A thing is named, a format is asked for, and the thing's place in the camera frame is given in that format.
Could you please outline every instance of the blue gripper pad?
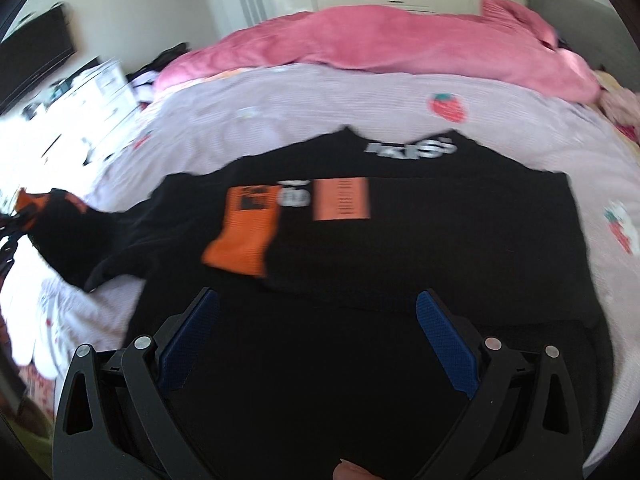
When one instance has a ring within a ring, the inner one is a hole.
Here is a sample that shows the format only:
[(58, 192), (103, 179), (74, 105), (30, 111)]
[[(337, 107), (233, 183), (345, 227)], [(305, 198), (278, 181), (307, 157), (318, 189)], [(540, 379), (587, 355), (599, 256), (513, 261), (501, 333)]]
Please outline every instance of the blue gripper pad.
[(418, 296), (415, 313), (454, 389), (473, 399), (480, 384), (473, 352), (428, 292)]
[(208, 290), (175, 332), (158, 359), (157, 386), (163, 395), (184, 386), (219, 313), (218, 295)]

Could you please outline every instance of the white logo print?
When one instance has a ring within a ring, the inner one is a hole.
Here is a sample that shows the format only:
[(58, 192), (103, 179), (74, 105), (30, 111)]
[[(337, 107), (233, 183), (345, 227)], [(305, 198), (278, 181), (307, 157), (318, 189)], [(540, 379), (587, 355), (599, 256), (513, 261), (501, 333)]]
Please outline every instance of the white logo print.
[(438, 158), (442, 155), (455, 153), (458, 147), (447, 137), (438, 137), (438, 140), (427, 139), (415, 144), (405, 144), (404, 146), (388, 146), (380, 142), (370, 142), (365, 153), (375, 153), (377, 156), (388, 156), (389, 158)]
[(306, 186), (310, 180), (282, 180), (282, 189), (278, 194), (278, 204), (283, 207), (306, 207), (311, 204), (311, 193), (306, 189), (296, 189), (297, 186)]

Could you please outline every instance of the finger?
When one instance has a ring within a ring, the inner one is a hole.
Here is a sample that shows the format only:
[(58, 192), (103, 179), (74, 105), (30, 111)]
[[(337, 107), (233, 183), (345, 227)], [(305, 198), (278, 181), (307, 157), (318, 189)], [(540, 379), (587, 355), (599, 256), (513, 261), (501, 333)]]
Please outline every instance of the finger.
[(382, 480), (382, 478), (372, 475), (366, 469), (347, 460), (340, 460), (340, 464), (334, 470), (334, 480)]

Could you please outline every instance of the strawberry print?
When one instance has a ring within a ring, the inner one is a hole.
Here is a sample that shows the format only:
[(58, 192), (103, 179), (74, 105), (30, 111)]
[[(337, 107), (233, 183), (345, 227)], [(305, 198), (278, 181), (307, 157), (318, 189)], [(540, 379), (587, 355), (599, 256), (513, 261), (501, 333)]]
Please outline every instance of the strawberry print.
[(640, 234), (631, 217), (620, 202), (611, 202), (604, 210), (604, 217), (609, 223), (609, 230), (627, 254), (640, 255)]
[(453, 94), (436, 94), (430, 100), (431, 110), (440, 117), (452, 123), (466, 120), (466, 112), (460, 99)]

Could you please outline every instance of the white cloth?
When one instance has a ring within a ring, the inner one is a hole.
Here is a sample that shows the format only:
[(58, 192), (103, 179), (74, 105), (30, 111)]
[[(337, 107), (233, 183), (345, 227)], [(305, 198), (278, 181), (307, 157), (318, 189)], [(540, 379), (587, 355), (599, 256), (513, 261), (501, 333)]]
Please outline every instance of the white cloth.
[[(466, 118), (461, 123), (431, 110), (434, 95), (444, 93), (455, 95), (462, 105)], [(210, 173), (240, 156), (344, 124), (383, 142), (407, 142), (455, 128), (530, 168), (569, 174), (614, 348), (611, 402), (586, 465), (596, 463), (620, 436), (640, 399), (640, 258), (625, 252), (605, 217), (611, 203), (621, 203), (640, 225), (640, 166), (610, 124), (591, 110), (506, 83), (462, 76), (376, 75), (315, 65), (258, 69), (167, 98), (86, 200), (102, 210), (125, 210), (147, 198), (169, 173)], [(83, 342), (98, 342), (100, 349), (119, 346), (142, 290), (141, 280), (119, 280), (119, 285), (110, 282), (90, 295), (60, 279), (41, 287), (39, 309), (49, 305), (55, 320), (49, 339), (61, 372), (72, 349)], [(12, 337), (14, 327), (9, 326)]]

